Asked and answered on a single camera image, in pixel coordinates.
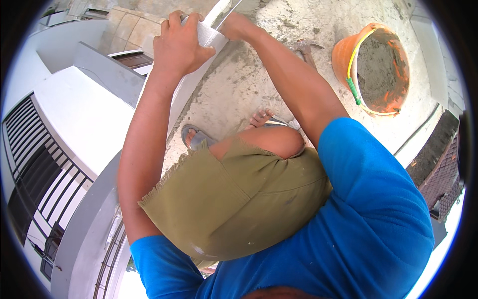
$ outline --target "blue t-shirt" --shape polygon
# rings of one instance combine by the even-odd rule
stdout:
[[[149,298],[240,298],[288,286],[328,298],[402,298],[434,245],[427,205],[408,173],[359,122],[323,131],[318,154],[334,188],[311,221],[256,254],[220,262],[203,279],[164,236],[131,245]]]

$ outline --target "person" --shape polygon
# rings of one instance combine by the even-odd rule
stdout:
[[[221,32],[256,50],[316,146],[333,187],[325,205],[292,236],[257,253],[220,262],[207,279],[138,205],[161,177],[174,89],[182,76],[215,54],[197,42],[201,16],[190,14],[185,26],[180,16],[180,11],[171,13],[162,23],[161,37],[154,40],[154,67],[131,121],[118,172],[126,235],[148,297],[404,297],[434,245],[423,197],[393,155],[349,118],[330,85],[240,14],[231,13]],[[261,129],[265,131],[245,132]],[[283,150],[280,138],[271,138],[276,142],[260,145],[270,146],[272,152]]]

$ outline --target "orange bucket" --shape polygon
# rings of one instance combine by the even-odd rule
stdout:
[[[383,44],[389,45],[394,53],[396,83],[393,90],[384,96],[365,101],[360,93],[357,78],[357,58],[360,45],[367,37],[373,37]],[[410,85],[410,71],[406,52],[400,39],[385,25],[370,23],[358,34],[342,39],[332,50],[332,68],[335,76],[354,95],[357,105],[367,113],[384,116],[395,116],[405,102]]]

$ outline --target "green handle grip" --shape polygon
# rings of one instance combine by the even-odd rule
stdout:
[[[348,87],[350,87],[350,91],[352,91],[352,94],[354,95],[355,103],[357,105],[360,105],[362,101],[359,99],[359,94],[357,93],[357,90],[355,89],[354,82],[352,82],[352,78],[348,77],[345,79],[348,83]]]

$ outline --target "hand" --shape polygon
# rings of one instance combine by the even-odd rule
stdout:
[[[153,41],[154,69],[184,76],[196,71],[216,54],[214,47],[201,47],[197,41],[197,22],[204,20],[197,12],[181,25],[182,11],[169,14],[161,23],[161,35]]]
[[[259,27],[254,25],[244,15],[232,12],[222,23],[219,31],[232,41],[245,40]]]

